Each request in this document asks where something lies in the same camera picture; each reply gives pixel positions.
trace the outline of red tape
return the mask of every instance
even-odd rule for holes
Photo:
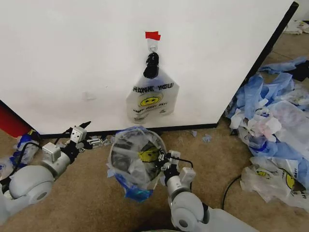
[[[145,32],[146,39],[160,40],[161,35],[159,35],[158,31],[146,31]]]

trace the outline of black baseboard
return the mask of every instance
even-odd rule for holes
[[[163,131],[188,131],[188,130],[197,130],[197,129],[209,129],[216,128],[218,123],[210,123],[210,124],[198,124],[198,125],[188,125],[188,126],[175,126],[175,127],[154,127],[147,128],[153,132],[159,133]],[[105,131],[93,131],[87,132],[88,136],[106,136],[106,135],[114,135],[118,132],[118,130],[105,130]],[[57,139],[57,138],[69,138],[70,134],[42,134],[42,139]]]

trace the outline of brown carpet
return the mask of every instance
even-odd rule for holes
[[[309,35],[283,35],[267,59],[280,62],[298,55],[309,56],[308,41]],[[286,48],[288,45],[295,48],[294,53]],[[282,55],[278,53],[280,46],[284,51]],[[212,136],[208,144],[201,140],[205,133]],[[162,138],[168,149],[180,151],[182,158],[194,163],[197,176],[193,182],[193,193],[213,208],[220,207],[230,180],[250,165],[248,148],[238,137],[229,135],[225,119],[220,120],[216,129],[198,130],[196,138],[188,131],[165,132]],[[15,139],[0,131],[0,157],[12,154],[13,144]],[[124,191],[114,178],[106,177],[109,149],[110,146],[100,147],[80,154],[55,182],[46,200],[11,217],[0,231],[132,232],[149,228],[173,229],[166,189],[160,183],[150,199],[136,203],[124,198]],[[309,213],[280,201],[265,203],[257,193],[242,191],[239,181],[231,187],[225,209],[263,232],[307,231],[309,228]]]

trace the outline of transparent plastic bag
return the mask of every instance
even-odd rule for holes
[[[6,178],[13,171],[13,165],[9,158],[0,159],[0,180]]]
[[[306,114],[288,101],[272,104],[269,109],[282,125],[276,137],[309,160],[309,118]]]
[[[116,134],[108,166],[126,197],[141,202],[151,196],[161,173],[155,166],[160,150],[166,152],[162,139],[142,126]]]

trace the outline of pile of plastic bags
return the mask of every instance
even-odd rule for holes
[[[264,163],[271,162],[271,165],[261,166],[254,159],[253,166],[246,168],[243,172],[243,186],[250,186],[244,189],[259,190],[263,198],[270,199],[273,196],[285,201],[289,205],[301,207],[302,204],[293,202],[289,197],[291,194],[299,193],[294,187],[285,191],[283,180],[276,185],[280,191],[272,191],[268,188],[265,176],[273,177],[273,170],[269,167],[282,167],[278,163],[291,163],[297,167],[297,174],[286,170],[292,179],[301,183],[302,194],[308,198],[305,189],[309,189],[309,93],[301,85],[295,85],[292,75],[280,73],[270,84],[264,84],[260,74],[252,76],[248,83],[242,86],[235,94],[227,117],[231,119],[231,129],[237,129],[240,139],[248,145],[255,157],[263,158]],[[258,168],[268,170],[267,175],[260,176]],[[255,178],[262,178],[263,181],[254,182]]]

